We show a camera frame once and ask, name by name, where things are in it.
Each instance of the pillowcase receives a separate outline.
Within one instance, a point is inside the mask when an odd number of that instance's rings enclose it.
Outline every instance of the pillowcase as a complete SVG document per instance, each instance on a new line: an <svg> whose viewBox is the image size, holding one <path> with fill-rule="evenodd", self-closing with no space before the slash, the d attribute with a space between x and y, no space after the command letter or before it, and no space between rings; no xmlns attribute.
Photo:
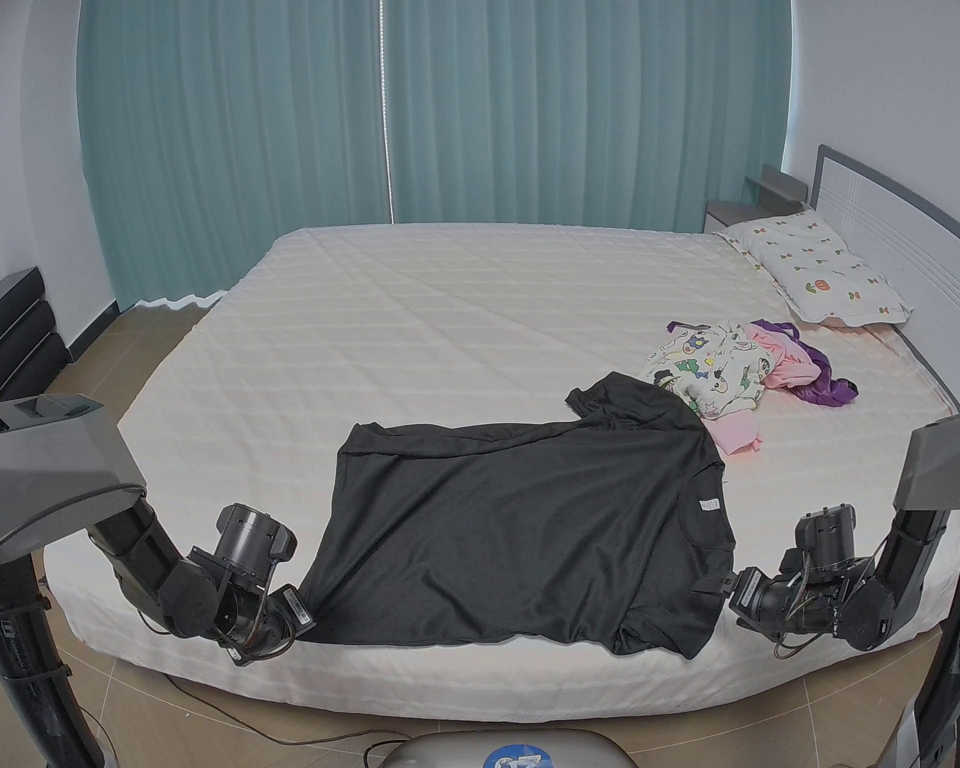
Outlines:
<svg viewBox="0 0 960 768"><path fill-rule="evenodd" d="M797 316L808 323L905 323L910 307L886 279L847 248L812 208L792 216L741 222L717 232L765 269Z"/></svg>

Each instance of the gray headboard frame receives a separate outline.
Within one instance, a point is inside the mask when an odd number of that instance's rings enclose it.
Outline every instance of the gray headboard frame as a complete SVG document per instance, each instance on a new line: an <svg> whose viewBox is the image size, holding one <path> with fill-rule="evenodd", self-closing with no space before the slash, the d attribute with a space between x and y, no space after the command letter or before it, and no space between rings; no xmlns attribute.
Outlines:
<svg viewBox="0 0 960 768"><path fill-rule="evenodd" d="M891 179L890 177L881 174L879 171L871 168L869 165L865 165L859 160L853 159L850 156L844 155L841 152L828 147L826 144L821 144L820 149L817 152L817 168L816 173L813 177L813 189L810 194L810 206L813 208L817 207L817 203L820 200L820 189L821 181L824 174L824 161L832 160L833 162L844 166L845 168L850 169L855 174L864 179L872 181L879 187L887 190L888 192L896 195L905 203L912 205L914 208L925 214L932 221L939 224L941 227L950 232L953 236L957 238L957 241L960 242L960 222L954 219L952 216L948 215L942 208L934 205L929 200L924 197L921 197L916 192L907 189L898 181ZM930 372L930 374L937 380L941 387L943 387L946 394L953 401L953 406L960 411L960 400L957 399L957 394L954 393L953 389L947 385L943 380L940 374L937 373L936 369L929 363L924 355L916 348L916 346L910 341L909 337L904 333L903 329L893 326L893 328L898 332L903 341L910 347L911 351L916 355L917 359L923 363L924 367ZM960 332L960 327L952 329L953 333Z"/></svg>

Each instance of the curtain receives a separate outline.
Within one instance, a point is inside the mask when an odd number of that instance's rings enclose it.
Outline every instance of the curtain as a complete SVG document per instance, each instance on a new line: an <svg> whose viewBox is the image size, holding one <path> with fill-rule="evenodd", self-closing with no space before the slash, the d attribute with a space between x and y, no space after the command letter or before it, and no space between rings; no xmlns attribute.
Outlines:
<svg viewBox="0 0 960 768"><path fill-rule="evenodd" d="M84 0L84 172L117 302L229 288L306 226L390 221L376 0Z"/></svg>
<svg viewBox="0 0 960 768"><path fill-rule="evenodd" d="M790 0L385 0L398 222L700 231L780 167Z"/></svg>

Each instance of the white headboard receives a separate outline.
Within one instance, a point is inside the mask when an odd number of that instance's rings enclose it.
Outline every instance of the white headboard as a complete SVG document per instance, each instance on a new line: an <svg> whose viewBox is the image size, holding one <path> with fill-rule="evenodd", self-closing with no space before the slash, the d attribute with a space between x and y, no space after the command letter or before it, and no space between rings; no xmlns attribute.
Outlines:
<svg viewBox="0 0 960 768"><path fill-rule="evenodd" d="M960 222L823 144L810 205L914 307L898 331L960 407Z"/></svg>

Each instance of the pink clothing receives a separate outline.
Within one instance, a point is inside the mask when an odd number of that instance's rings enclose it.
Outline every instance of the pink clothing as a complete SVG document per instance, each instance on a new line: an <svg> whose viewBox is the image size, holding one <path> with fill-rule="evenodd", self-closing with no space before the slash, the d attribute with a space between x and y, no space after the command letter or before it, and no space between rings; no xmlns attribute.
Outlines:
<svg viewBox="0 0 960 768"><path fill-rule="evenodd" d="M753 411L736 411L717 420L703 419L703 422L717 447L724 453L730 454L747 446L759 450L763 443Z"/></svg>
<svg viewBox="0 0 960 768"><path fill-rule="evenodd" d="M771 333L754 324L743 327L750 334L751 341L757 342L774 357L774 369L762 381L767 389L809 384L820 375L820 367L814 364L806 350L785 333Z"/></svg>

